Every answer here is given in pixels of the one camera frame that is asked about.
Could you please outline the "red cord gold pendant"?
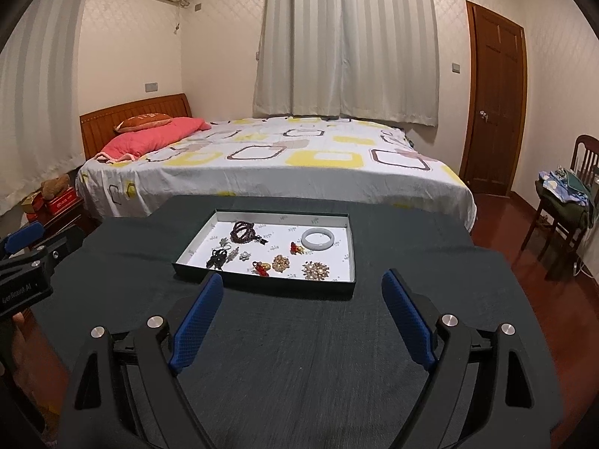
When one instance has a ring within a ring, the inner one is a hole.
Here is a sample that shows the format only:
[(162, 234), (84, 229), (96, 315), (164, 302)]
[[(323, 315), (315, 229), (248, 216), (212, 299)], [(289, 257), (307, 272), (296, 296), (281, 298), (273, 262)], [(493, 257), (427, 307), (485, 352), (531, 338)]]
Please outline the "red cord gold pendant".
[(271, 270), (271, 266), (269, 263), (263, 263), (263, 262), (254, 262), (253, 263), (253, 271), (256, 275), (258, 275), (260, 277), (268, 277), (270, 270)]

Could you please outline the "white jade bangle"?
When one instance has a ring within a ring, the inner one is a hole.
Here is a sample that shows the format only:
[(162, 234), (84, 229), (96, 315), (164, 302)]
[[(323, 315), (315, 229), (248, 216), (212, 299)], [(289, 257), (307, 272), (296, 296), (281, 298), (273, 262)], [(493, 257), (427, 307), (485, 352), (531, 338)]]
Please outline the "white jade bangle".
[(327, 228), (309, 228), (301, 236), (301, 245), (312, 251), (327, 250), (334, 243), (334, 233)]

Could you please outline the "gold turtle red tassel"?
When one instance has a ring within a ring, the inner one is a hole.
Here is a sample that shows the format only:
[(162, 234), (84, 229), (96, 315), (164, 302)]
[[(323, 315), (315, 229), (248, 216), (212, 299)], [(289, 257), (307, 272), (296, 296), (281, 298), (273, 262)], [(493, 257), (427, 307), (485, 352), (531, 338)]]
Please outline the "gold turtle red tassel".
[(305, 249), (301, 245), (296, 244), (295, 242), (291, 242), (291, 247), (289, 248), (289, 251), (291, 252), (291, 254), (305, 253)]

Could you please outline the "wooden nightstand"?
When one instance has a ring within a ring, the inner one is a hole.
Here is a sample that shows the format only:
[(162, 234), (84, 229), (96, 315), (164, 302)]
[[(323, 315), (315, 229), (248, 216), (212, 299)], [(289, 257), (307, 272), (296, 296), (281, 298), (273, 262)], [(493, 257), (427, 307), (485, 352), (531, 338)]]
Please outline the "wooden nightstand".
[(62, 232), (70, 226), (76, 226), (82, 232), (82, 235), (87, 237), (100, 226), (100, 220), (94, 218), (93, 215), (90, 214), (90, 211), (87, 210), (82, 199), (77, 199), (57, 215), (52, 218), (47, 218), (47, 221), (43, 223), (44, 234), (42, 237), (37, 239), (30, 246), (27, 246), (25, 250), (31, 251), (39, 246), (43, 240)]

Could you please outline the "brown teddy bear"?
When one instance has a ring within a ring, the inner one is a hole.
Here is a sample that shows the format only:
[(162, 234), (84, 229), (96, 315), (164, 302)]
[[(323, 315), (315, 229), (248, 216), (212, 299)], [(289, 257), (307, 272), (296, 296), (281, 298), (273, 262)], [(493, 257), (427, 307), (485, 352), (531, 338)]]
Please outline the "brown teddy bear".
[(68, 174), (61, 174), (51, 180), (44, 180), (40, 184), (40, 192), (45, 201), (50, 202), (71, 187), (70, 177)]

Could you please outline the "red box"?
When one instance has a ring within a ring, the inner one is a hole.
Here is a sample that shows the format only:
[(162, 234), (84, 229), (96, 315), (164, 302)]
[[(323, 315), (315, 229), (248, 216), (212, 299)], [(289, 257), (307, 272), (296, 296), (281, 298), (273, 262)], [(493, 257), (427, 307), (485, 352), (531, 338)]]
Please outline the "red box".
[(51, 217), (55, 217), (62, 213), (64, 210), (70, 208), (78, 200), (78, 193), (76, 192), (74, 187), (69, 187), (68, 190), (65, 190), (64, 193), (61, 193), (61, 195), (54, 197), (53, 200), (46, 201), (46, 208), (48, 210), (48, 214)]

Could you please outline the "wooden headboard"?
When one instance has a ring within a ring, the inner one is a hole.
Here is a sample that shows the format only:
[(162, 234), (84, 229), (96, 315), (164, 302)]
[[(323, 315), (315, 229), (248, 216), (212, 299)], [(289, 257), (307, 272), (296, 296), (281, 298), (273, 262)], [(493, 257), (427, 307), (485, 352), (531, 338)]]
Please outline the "wooden headboard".
[(82, 114), (79, 121), (85, 159), (92, 159), (116, 136), (115, 127), (122, 120), (147, 113), (164, 113), (171, 117), (192, 116), (185, 93), (135, 100)]

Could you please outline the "pink pillow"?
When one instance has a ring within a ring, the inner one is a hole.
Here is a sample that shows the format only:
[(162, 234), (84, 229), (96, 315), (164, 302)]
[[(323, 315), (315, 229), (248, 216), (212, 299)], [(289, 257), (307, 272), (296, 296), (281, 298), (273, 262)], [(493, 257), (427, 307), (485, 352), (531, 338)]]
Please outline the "pink pillow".
[(163, 149), (196, 132), (209, 131), (211, 125), (195, 117), (175, 117), (168, 124), (118, 134), (93, 158), (100, 162), (135, 161), (147, 153)]

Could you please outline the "dark green tray box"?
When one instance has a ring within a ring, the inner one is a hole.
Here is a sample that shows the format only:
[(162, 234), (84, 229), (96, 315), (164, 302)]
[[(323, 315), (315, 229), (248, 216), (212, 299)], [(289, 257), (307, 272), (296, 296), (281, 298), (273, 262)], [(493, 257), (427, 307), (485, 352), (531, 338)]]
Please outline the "dark green tray box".
[[(334, 246), (324, 251), (304, 247), (304, 254), (291, 254), (291, 242), (301, 245), (301, 236), (309, 228), (331, 230)], [(238, 256), (227, 263), (227, 255), (236, 248)], [(243, 251), (251, 253), (246, 262), (240, 260)], [(272, 269), (277, 254), (291, 263), (283, 273)], [(254, 262), (269, 263), (269, 276), (256, 275)], [(285, 298), (347, 301), (356, 283), (352, 231), (346, 215), (215, 210), (173, 267), (179, 277), (190, 282), (217, 273), (228, 289)]]

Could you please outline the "orange brown cushion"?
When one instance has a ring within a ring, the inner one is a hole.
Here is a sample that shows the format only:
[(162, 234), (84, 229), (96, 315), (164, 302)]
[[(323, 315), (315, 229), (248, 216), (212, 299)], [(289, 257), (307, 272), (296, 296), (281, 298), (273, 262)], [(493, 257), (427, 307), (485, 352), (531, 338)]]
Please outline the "orange brown cushion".
[(172, 120), (173, 118), (168, 114), (138, 114), (137, 116), (129, 117), (126, 120), (122, 120), (121, 123), (115, 127), (115, 132), (117, 134), (138, 132), (141, 130), (161, 127), (170, 124)]

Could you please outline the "wooden chair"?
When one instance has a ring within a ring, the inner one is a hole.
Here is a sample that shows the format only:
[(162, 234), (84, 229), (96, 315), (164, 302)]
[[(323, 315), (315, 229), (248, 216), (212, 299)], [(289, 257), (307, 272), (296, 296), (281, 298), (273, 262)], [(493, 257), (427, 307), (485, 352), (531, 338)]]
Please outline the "wooden chair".
[(562, 233), (558, 260), (577, 253), (586, 234), (598, 221), (598, 139), (590, 135), (576, 138), (569, 167), (538, 172), (535, 190), (539, 205), (522, 242), (524, 250), (546, 213), (551, 220), (539, 257), (547, 252), (556, 232)]

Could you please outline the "bed with patterned sheet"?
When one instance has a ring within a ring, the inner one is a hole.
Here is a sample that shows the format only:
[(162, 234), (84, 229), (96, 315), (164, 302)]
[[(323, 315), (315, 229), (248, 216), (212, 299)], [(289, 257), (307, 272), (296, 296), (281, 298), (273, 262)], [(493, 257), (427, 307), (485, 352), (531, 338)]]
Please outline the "bed with patterned sheet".
[(388, 204), (451, 215), (466, 229), (477, 214), (466, 184), (402, 130), (320, 117), (213, 123), (137, 159), (100, 154), (79, 169), (76, 189), (100, 218), (148, 216), (174, 196)]

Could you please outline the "brown wooden door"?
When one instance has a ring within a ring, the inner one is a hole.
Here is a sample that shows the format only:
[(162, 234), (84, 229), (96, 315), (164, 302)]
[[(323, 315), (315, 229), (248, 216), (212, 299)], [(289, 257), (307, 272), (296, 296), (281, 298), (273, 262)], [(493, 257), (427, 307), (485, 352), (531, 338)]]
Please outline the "brown wooden door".
[(460, 177), (473, 193), (506, 197), (523, 142), (528, 87), (525, 32), (479, 4), (466, 3), (470, 103)]

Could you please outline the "white curtain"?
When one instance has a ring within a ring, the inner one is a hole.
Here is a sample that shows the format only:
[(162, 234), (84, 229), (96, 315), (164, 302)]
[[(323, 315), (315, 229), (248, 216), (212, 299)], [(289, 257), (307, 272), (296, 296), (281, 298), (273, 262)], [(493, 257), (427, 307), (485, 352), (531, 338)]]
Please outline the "white curtain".
[(434, 0), (265, 0), (253, 112), (439, 124)]

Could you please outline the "wall socket plate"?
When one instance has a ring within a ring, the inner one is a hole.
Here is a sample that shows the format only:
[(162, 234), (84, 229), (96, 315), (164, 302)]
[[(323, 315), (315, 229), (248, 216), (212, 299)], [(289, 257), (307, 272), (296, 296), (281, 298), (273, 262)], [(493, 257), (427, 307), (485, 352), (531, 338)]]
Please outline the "wall socket plate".
[(144, 88), (146, 92), (157, 92), (158, 86), (156, 82), (145, 83)]

